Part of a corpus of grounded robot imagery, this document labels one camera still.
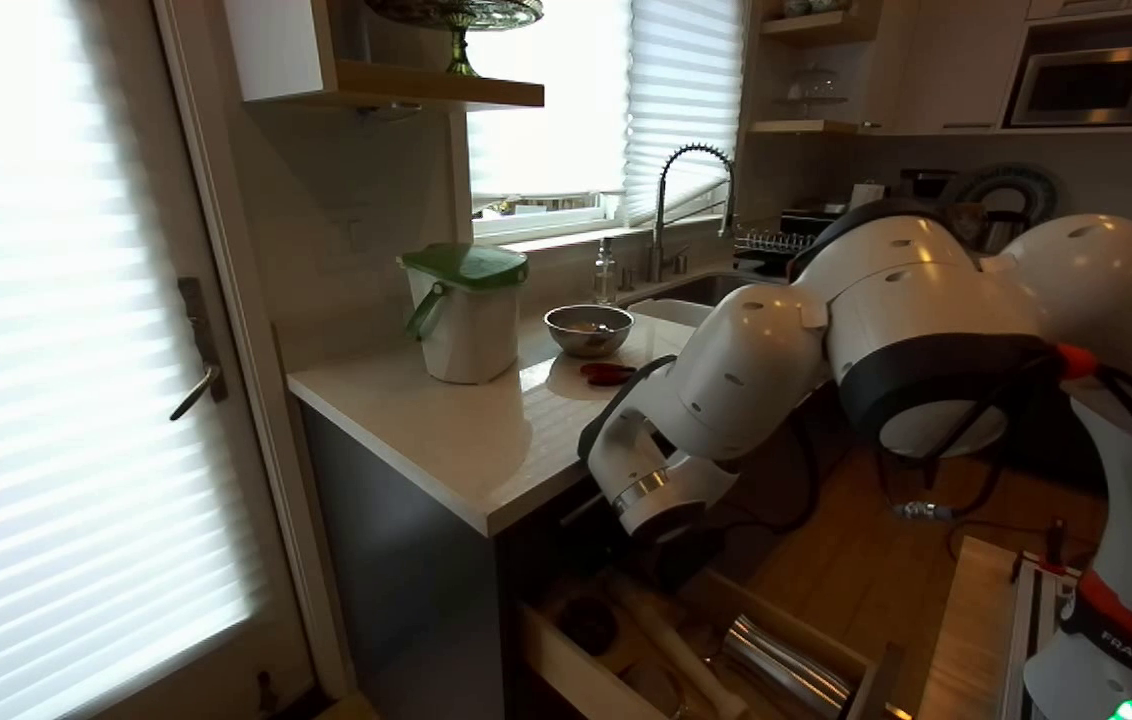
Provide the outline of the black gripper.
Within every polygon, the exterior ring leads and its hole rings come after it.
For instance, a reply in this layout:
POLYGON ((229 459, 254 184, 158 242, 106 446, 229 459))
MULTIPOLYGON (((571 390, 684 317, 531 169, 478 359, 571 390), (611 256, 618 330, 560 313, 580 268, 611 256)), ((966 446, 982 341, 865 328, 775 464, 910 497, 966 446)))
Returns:
POLYGON ((690 582, 720 549, 725 532, 701 523, 701 502, 651 515, 633 541, 626 569, 651 586, 690 582))

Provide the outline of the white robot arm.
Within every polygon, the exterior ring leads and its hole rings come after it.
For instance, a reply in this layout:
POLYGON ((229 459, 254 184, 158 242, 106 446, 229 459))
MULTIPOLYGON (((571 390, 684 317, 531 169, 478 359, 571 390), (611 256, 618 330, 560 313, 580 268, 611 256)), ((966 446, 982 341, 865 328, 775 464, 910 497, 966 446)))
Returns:
POLYGON ((1062 216, 982 260, 930 216, 854 216, 790 282, 730 293, 680 354, 644 366, 580 436, 580 459, 644 532, 713 501, 818 384, 880 446, 970 455, 1010 436, 1023 384, 1091 374, 1082 404, 1108 481, 1108 526, 1057 663, 1132 669, 1132 219, 1062 216))

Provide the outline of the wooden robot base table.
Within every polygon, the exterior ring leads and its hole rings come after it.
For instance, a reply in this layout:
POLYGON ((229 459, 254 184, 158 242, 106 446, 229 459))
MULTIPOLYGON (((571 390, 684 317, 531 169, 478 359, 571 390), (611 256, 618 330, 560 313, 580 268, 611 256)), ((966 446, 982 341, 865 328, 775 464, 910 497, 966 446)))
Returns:
POLYGON ((970 537, 956 549, 922 720, 995 720, 1018 611, 1018 553, 970 537))

